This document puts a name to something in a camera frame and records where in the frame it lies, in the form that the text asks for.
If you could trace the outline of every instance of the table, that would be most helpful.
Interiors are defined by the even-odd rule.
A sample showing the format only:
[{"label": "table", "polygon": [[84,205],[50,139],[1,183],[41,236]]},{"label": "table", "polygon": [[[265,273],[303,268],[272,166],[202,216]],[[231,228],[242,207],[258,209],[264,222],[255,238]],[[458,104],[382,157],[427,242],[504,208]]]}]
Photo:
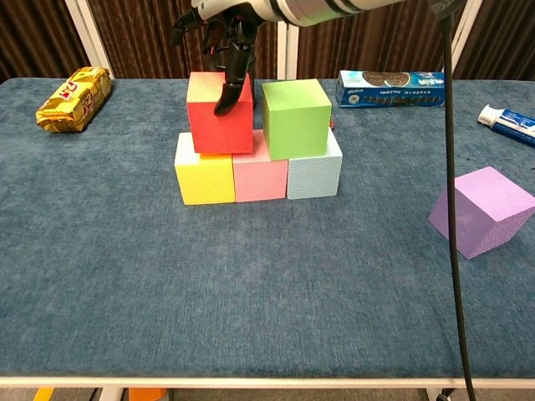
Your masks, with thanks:
[{"label": "table", "polygon": [[[426,220],[444,109],[334,107],[336,197],[184,207],[187,81],[116,79],[85,132],[50,134],[34,113],[62,82],[0,85],[0,386],[463,385]],[[458,175],[492,165],[535,192],[533,148],[476,123],[487,103],[535,114],[534,89],[455,82]],[[534,245],[531,219],[461,258],[478,387],[535,388]]]}]

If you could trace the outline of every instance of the yellow snack wrapper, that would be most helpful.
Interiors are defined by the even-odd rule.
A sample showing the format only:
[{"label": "yellow snack wrapper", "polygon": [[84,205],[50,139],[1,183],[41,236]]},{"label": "yellow snack wrapper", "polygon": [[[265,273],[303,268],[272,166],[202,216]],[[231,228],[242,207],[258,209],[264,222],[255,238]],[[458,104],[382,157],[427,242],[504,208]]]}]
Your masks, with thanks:
[{"label": "yellow snack wrapper", "polygon": [[37,125],[50,132],[83,131],[110,91],[107,69],[83,67],[37,110]]}]

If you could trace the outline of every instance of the cookie box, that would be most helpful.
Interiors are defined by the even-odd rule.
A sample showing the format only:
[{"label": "cookie box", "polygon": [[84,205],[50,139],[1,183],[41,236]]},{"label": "cookie box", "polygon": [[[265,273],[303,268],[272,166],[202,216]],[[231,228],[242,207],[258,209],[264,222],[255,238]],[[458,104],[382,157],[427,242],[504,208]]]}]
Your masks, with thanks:
[{"label": "cookie box", "polygon": [[440,107],[444,73],[340,71],[336,99],[339,107]]}]

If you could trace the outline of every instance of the toothpaste tube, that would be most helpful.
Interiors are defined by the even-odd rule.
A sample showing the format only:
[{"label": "toothpaste tube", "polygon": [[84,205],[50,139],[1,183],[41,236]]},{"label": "toothpaste tube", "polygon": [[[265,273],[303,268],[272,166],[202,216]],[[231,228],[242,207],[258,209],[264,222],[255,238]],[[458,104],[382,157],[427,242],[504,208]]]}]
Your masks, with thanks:
[{"label": "toothpaste tube", "polygon": [[509,109],[493,109],[489,105],[479,114],[480,123],[493,131],[535,147],[535,119]]}]

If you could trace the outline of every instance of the stacked blocks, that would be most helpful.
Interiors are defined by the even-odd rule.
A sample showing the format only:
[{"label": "stacked blocks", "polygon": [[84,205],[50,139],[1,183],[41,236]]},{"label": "stacked blocks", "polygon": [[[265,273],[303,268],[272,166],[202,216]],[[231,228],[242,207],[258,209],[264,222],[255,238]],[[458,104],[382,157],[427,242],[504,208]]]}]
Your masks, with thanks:
[{"label": "stacked blocks", "polygon": [[231,113],[214,115],[224,78],[191,74],[191,132],[179,135],[175,157],[183,203],[336,195],[342,152],[329,128],[332,106],[318,80],[264,84],[264,131],[253,131],[248,80]]},{"label": "stacked blocks", "polygon": [[332,104],[317,79],[262,85],[263,128],[272,160],[325,155]]},{"label": "stacked blocks", "polygon": [[327,149],[321,156],[290,159],[288,199],[335,196],[338,192],[342,151],[329,129]]},{"label": "stacked blocks", "polygon": [[191,73],[187,112],[195,152],[208,155],[252,152],[252,92],[249,77],[236,107],[225,116],[214,115],[225,73]]},{"label": "stacked blocks", "polygon": [[271,161],[263,131],[253,131],[253,152],[234,155],[236,202],[266,201],[286,196],[288,161]]},{"label": "stacked blocks", "polygon": [[199,155],[190,132],[180,134],[175,169],[184,205],[234,202],[234,176],[230,155]]},{"label": "stacked blocks", "polygon": [[[535,212],[535,197],[492,167],[456,178],[455,186],[457,249],[466,259],[511,240]],[[446,189],[429,222],[449,237]]]}]

